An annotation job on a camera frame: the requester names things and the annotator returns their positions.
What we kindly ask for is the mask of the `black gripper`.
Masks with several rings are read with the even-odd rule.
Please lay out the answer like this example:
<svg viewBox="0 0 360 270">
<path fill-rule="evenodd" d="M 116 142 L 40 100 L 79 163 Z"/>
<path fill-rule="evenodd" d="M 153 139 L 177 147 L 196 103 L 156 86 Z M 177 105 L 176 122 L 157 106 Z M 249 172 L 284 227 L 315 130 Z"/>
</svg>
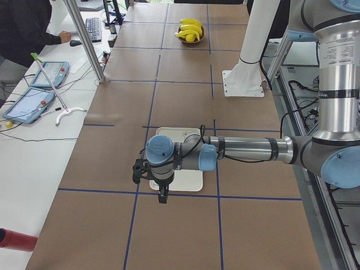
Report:
<svg viewBox="0 0 360 270">
<path fill-rule="evenodd" d="M 159 185 L 158 201 L 160 204 L 166 204 L 168 200 L 169 185 Z"/>
</svg>

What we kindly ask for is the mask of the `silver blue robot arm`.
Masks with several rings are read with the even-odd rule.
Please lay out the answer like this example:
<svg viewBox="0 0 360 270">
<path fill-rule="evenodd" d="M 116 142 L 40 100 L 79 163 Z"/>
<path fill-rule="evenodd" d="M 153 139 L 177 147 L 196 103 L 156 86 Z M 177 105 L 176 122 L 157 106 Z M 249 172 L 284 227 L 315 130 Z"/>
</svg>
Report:
<svg viewBox="0 0 360 270">
<path fill-rule="evenodd" d="M 311 136 L 208 137 L 172 142 L 151 137 L 133 166 L 133 182 L 156 182 L 158 200 L 168 199 L 176 170 L 212 171 L 221 159 L 243 163 L 295 164 L 338 188 L 359 186 L 359 2 L 291 1 L 289 34 L 319 40 L 318 129 Z"/>
</svg>

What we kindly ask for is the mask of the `person's hand on desk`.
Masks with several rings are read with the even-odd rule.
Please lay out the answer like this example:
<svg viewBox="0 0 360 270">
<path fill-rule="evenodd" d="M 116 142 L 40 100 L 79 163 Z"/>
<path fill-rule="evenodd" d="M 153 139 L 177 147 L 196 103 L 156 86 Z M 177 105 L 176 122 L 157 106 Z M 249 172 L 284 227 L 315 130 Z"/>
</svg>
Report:
<svg viewBox="0 0 360 270">
<path fill-rule="evenodd" d="M 61 43 L 67 43 L 71 41 L 72 33 L 69 31 L 62 31 L 58 36 L 61 39 Z"/>
</svg>

